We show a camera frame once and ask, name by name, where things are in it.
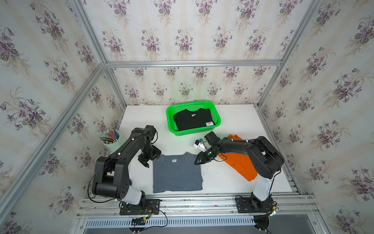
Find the grey t-shirt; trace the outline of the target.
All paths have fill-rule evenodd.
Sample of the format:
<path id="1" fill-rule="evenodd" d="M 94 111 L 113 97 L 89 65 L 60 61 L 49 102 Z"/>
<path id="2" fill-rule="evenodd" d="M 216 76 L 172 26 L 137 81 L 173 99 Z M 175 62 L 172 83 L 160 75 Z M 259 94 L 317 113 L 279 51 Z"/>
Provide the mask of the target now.
<path id="1" fill-rule="evenodd" d="M 153 193 L 191 192 L 203 189 L 201 166 L 195 165 L 197 156 L 161 155 L 153 161 Z"/>

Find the orange t-shirt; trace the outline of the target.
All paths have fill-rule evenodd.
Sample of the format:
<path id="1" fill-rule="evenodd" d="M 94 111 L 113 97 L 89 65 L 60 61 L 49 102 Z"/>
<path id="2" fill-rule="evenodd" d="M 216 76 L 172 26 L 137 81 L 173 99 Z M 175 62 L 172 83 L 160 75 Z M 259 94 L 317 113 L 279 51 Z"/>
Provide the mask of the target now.
<path id="1" fill-rule="evenodd" d="M 248 156 L 237 153 L 226 153 L 219 154 L 218 157 L 236 170 L 246 180 L 253 181 L 256 179 L 258 173 Z"/>

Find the black t-shirt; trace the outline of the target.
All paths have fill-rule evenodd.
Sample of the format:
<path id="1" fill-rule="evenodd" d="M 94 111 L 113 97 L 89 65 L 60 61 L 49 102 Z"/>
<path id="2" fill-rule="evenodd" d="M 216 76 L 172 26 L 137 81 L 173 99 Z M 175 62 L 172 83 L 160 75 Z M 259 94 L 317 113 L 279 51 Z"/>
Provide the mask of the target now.
<path id="1" fill-rule="evenodd" d="M 214 126 L 211 111 L 209 109 L 200 108 L 197 111 L 189 111 L 187 109 L 176 113 L 173 116 L 178 131 L 189 129 Z"/>

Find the green plastic basket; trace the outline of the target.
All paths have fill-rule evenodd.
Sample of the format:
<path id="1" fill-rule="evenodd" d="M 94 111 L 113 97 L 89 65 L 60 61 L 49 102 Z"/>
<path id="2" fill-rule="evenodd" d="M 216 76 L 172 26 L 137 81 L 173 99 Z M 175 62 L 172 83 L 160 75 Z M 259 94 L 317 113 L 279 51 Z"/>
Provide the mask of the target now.
<path id="1" fill-rule="evenodd" d="M 166 117 L 168 129 L 176 136 L 211 131 L 221 124 L 215 105 L 208 100 L 169 106 Z"/>

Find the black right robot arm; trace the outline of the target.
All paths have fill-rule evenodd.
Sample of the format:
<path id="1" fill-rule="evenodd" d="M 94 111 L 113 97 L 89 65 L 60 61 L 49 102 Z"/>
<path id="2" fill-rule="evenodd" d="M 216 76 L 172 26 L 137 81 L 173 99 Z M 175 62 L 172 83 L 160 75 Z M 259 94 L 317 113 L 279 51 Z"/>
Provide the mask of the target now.
<path id="1" fill-rule="evenodd" d="M 196 140 L 194 147 L 201 150 L 194 162 L 195 165 L 211 162 L 219 154 L 235 153 L 248 157 L 257 172 L 257 180 L 250 198 L 246 201 L 243 199 L 236 201 L 238 208 L 245 209 L 246 204 L 249 206 L 249 212 L 270 214 L 275 210 L 276 204 L 271 197 L 271 189 L 274 178 L 281 172 L 284 157 L 266 137 L 220 139 L 214 132 L 209 132 L 205 135 L 205 139 Z"/>

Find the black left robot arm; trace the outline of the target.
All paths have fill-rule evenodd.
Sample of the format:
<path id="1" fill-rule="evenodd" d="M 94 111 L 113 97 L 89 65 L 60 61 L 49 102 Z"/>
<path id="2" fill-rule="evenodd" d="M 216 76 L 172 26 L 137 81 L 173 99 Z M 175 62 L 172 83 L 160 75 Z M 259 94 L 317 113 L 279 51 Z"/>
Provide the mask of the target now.
<path id="1" fill-rule="evenodd" d="M 134 128 L 129 138 L 108 157 L 100 157 L 95 163 L 95 172 L 89 181 L 92 186 L 87 194 L 107 197 L 110 200 L 146 207 L 145 192 L 133 188 L 129 176 L 129 164 L 133 157 L 141 151 L 138 161 L 149 168 L 149 161 L 157 160 L 161 151 L 152 141 L 158 137 L 157 130 L 152 125 L 145 128 Z"/>

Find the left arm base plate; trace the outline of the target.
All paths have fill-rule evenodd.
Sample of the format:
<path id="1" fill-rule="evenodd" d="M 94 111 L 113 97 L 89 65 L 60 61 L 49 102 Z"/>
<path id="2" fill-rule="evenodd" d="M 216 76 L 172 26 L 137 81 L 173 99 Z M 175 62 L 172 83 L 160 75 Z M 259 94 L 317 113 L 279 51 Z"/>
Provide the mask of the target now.
<path id="1" fill-rule="evenodd" d="M 157 215 L 159 214 L 159 207 L 161 199 L 146 199 L 139 205 L 132 205 L 121 202 L 120 215 Z"/>

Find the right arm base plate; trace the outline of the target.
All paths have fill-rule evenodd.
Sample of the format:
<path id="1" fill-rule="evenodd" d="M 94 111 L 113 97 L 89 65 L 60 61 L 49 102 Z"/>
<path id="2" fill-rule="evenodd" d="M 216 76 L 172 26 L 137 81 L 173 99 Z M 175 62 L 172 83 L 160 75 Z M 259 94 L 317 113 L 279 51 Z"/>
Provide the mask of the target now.
<path id="1" fill-rule="evenodd" d="M 234 198 L 238 213 L 264 213 L 271 214 L 277 207 L 277 202 L 269 197 L 266 201 L 259 201 L 256 198 L 236 196 Z"/>

